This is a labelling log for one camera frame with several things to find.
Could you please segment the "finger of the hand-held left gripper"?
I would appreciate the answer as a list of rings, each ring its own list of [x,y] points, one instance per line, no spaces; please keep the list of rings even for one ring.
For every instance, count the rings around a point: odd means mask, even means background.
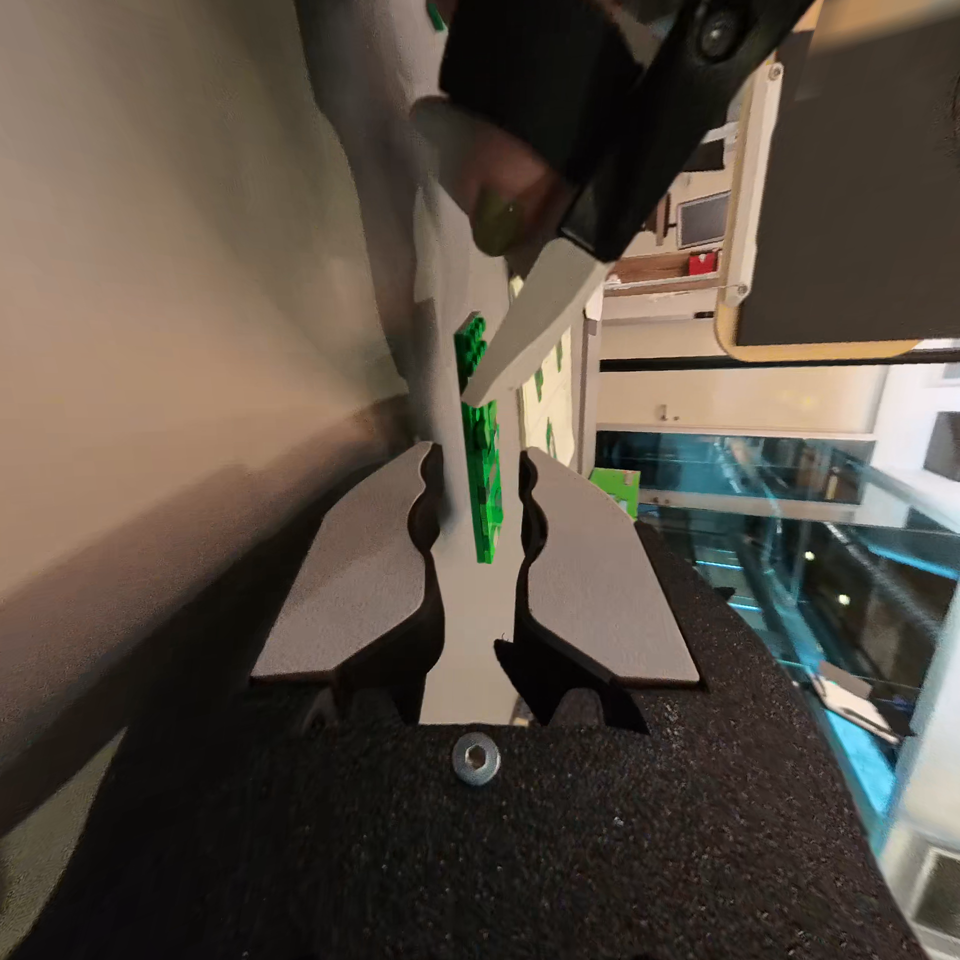
[[[462,390],[462,402],[483,406],[530,378],[562,335],[571,309],[582,310],[613,266],[565,238],[550,241],[534,261],[519,296]]]

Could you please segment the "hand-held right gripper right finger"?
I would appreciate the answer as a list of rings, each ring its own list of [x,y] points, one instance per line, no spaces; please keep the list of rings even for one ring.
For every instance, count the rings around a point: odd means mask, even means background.
[[[523,558],[499,666],[539,725],[648,733],[633,692],[696,689],[701,674],[630,515],[536,447],[518,489]]]

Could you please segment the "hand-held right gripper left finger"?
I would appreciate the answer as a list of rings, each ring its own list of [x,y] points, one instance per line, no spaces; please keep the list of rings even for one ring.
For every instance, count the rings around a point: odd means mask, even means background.
[[[442,447],[421,441],[325,514],[250,672],[254,685],[307,684],[346,707],[382,690],[421,721],[426,677],[445,645],[432,548],[445,493]]]

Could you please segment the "green studded plate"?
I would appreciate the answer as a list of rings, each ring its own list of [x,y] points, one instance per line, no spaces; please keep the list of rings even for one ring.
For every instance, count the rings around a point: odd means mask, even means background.
[[[465,390],[486,353],[486,320],[471,313],[453,335],[459,388]],[[499,460],[498,402],[461,404],[462,435],[476,560],[495,560],[504,513]]]

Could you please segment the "person's left hand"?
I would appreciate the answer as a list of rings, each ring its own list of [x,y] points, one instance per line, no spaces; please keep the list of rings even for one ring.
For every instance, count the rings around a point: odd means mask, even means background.
[[[528,145],[494,127],[477,134],[457,186],[476,248],[521,262],[555,236],[574,193]]]

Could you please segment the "building instruction booklet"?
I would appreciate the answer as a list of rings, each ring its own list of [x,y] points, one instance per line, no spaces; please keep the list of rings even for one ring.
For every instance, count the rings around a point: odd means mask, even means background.
[[[563,330],[518,394],[522,449],[536,448],[578,467],[581,356],[578,326]]]

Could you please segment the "green cardboard toy box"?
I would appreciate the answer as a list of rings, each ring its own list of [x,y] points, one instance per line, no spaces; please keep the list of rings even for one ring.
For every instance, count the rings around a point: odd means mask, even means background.
[[[590,483],[613,499],[632,521],[638,518],[641,478],[638,470],[610,466],[595,466],[589,474]]]

